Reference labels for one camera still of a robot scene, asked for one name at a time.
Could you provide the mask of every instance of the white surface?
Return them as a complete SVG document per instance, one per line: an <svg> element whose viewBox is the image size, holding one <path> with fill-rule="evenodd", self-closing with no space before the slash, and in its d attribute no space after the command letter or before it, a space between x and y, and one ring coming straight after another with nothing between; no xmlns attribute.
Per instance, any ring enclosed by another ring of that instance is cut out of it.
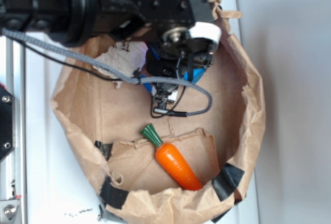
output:
<svg viewBox="0 0 331 224"><path fill-rule="evenodd" d="M260 223L331 223L330 0L238 4L243 45L265 85Z"/></svg>
<svg viewBox="0 0 331 224"><path fill-rule="evenodd" d="M224 9L235 9L236 1L224 0L222 6ZM237 20L233 23L233 30L239 36ZM60 65L28 53L28 221L33 224L100 223L97 220L99 202L96 194L79 168L64 132L51 111L50 98L60 69ZM254 180L248 198L234 207L219 223L258 223Z"/></svg>

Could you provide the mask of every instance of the metal frame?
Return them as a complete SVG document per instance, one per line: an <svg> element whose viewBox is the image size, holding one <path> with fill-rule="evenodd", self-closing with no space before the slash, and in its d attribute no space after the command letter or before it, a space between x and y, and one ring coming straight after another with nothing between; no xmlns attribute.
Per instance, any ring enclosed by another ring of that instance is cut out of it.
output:
<svg viewBox="0 0 331 224"><path fill-rule="evenodd" d="M0 47L0 65L6 68L1 72L0 83L15 98L12 103L14 150L0 164L0 223L26 224L25 49L5 38L0 39Z"/></svg>

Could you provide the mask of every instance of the toy carrot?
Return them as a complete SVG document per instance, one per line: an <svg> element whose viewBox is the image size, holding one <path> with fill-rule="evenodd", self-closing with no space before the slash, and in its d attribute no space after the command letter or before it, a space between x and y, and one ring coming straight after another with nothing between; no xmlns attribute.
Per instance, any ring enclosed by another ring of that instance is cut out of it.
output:
<svg viewBox="0 0 331 224"><path fill-rule="evenodd" d="M176 146L171 143L163 143L152 124L148 124L141 134L156 146L156 160L179 185L187 190L202 189L201 183Z"/></svg>

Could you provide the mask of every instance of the black tape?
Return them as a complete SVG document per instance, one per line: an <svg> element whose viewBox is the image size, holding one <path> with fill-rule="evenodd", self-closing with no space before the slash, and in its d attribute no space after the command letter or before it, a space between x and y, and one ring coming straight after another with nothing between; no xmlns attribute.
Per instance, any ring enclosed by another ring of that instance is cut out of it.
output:
<svg viewBox="0 0 331 224"><path fill-rule="evenodd" d="M221 202L232 195L244 173L243 170L226 163L221 172L212 180L212 185Z"/></svg>
<svg viewBox="0 0 331 224"><path fill-rule="evenodd" d="M116 223L127 224L126 221L106 210L106 204L104 202L100 203L99 208L100 208L100 215L98 217L98 221L101 221L101 219L105 219L105 220L114 221Z"/></svg>
<svg viewBox="0 0 331 224"><path fill-rule="evenodd" d="M214 219L212 219L212 222L217 223L220 219L222 219L224 217L224 215L226 215L228 213L228 211L226 211L225 213L223 213L217 217L214 217Z"/></svg>
<svg viewBox="0 0 331 224"><path fill-rule="evenodd" d="M108 161L108 159L111 157L110 151L113 147L113 144L105 144L103 145L100 141L96 141L94 145L99 148L101 153L103 154L104 158Z"/></svg>
<svg viewBox="0 0 331 224"><path fill-rule="evenodd" d="M121 210L129 195L129 192L126 190L115 188L111 185L111 182L111 178L109 176L106 177L106 180L104 181L101 189L100 197L103 202L105 202L109 206Z"/></svg>

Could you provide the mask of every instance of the brown paper bag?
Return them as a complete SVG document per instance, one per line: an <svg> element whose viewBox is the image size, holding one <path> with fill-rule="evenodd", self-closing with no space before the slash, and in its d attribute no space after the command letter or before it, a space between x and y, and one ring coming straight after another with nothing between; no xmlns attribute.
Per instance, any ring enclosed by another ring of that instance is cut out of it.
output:
<svg viewBox="0 0 331 224"><path fill-rule="evenodd" d="M128 223L203 223L246 196L265 129L262 79L231 34L228 18L239 18L240 13L222 11L219 0L209 1L222 36L213 66L198 83L213 96L207 113L152 119L150 95L141 85L124 83L116 89L112 83L67 67L58 80L52 107L69 144L107 211ZM96 57L109 45L109 38L97 37L79 52ZM192 112L206 104L203 95L188 89L177 110ZM203 189L182 190L166 174L150 173L157 168L155 150L139 133L148 123L161 137L168 137L165 141L184 147L181 151L205 183ZM96 141L113 144L108 161ZM160 185L155 176L163 178Z"/></svg>

